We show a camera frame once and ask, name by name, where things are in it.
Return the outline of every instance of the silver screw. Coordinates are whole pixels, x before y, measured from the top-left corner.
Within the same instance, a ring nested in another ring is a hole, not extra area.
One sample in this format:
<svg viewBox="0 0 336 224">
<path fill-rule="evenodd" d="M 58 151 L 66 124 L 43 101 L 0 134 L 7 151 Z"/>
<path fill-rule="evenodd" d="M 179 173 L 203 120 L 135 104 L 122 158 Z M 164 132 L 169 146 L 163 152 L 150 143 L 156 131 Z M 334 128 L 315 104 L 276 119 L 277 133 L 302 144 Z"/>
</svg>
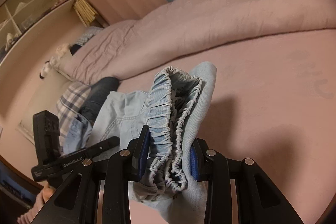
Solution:
<svg viewBox="0 0 336 224">
<path fill-rule="evenodd" d="M 90 159 L 84 159 L 84 160 L 82 161 L 82 164 L 83 164 L 84 166 L 89 166 L 91 163 L 92 163 L 92 160 L 90 160 Z"/>
<path fill-rule="evenodd" d="M 244 160 L 244 162 L 245 162 L 247 165 L 253 165 L 254 160 L 252 160 L 252 159 L 250 159 L 250 158 L 246 158 L 246 159 Z"/>
<path fill-rule="evenodd" d="M 121 151 L 120 151 L 120 155 L 121 155 L 122 157 L 126 157 L 126 156 L 128 156 L 129 154 L 130 154 L 130 151 L 127 150 L 127 149 L 124 149 L 124 150 L 121 150 Z"/>
<path fill-rule="evenodd" d="M 208 156 L 214 156 L 216 154 L 216 151 L 215 150 L 213 150 L 213 149 L 209 149 L 209 150 L 207 150 L 207 155 Z"/>
</svg>

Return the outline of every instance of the pink blanket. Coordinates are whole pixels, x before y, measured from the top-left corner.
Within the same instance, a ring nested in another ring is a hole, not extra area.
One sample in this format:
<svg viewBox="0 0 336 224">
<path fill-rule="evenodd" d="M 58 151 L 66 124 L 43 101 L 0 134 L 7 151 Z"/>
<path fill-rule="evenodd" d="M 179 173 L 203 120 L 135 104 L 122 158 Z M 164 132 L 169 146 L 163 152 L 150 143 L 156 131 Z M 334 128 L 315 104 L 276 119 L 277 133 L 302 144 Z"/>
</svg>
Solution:
<svg viewBox="0 0 336 224">
<path fill-rule="evenodd" d="M 65 72 L 87 84 L 106 76 L 123 80 L 227 42 L 335 27 L 336 0 L 175 0 L 106 28 Z"/>
</svg>

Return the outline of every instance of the plaid shirt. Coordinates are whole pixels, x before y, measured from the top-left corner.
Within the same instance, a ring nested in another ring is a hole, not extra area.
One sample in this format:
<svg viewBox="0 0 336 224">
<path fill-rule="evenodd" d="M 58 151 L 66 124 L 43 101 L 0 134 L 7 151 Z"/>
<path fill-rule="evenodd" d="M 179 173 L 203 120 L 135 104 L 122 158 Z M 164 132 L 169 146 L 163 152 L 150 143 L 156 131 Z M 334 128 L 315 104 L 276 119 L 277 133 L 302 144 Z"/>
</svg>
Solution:
<svg viewBox="0 0 336 224">
<path fill-rule="evenodd" d="M 59 143 L 63 151 L 63 143 L 67 137 L 72 119 L 78 113 L 90 92 L 90 87 L 80 82 L 73 82 L 56 103 L 56 115 L 59 119 Z"/>
</svg>

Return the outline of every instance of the rolled dark jeans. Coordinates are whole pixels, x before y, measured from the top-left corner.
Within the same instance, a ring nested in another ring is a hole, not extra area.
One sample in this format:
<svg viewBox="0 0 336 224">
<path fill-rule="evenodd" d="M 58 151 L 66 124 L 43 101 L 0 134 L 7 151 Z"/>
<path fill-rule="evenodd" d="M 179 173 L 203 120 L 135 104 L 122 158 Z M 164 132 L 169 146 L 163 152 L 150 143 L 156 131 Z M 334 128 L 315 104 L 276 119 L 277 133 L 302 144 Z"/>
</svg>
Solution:
<svg viewBox="0 0 336 224">
<path fill-rule="evenodd" d="M 115 77 L 105 77 L 100 79 L 97 83 L 91 86 L 91 91 L 78 113 L 87 118 L 93 125 L 107 96 L 111 91 L 116 91 L 118 86 L 119 80 Z"/>
</svg>

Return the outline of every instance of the wall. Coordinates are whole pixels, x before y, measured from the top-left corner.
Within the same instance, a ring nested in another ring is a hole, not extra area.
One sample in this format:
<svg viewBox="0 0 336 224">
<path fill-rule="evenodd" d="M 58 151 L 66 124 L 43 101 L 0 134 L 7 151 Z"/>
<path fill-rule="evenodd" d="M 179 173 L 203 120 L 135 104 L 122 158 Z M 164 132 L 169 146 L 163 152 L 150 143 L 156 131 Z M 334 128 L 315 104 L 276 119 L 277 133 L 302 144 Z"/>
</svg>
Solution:
<svg viewBox="0 0 336 224">
<path fill-rule="evenodd" d="M 74 42 L 85 27 L 72 10 L 44 30 L 26 50 L 0 86 L 0 155 L 28 177 L 37 164 L 35 147 L 17 130 L 24 111 L 38 86 L 40 69 L 57 46 Z"/>
</svg>

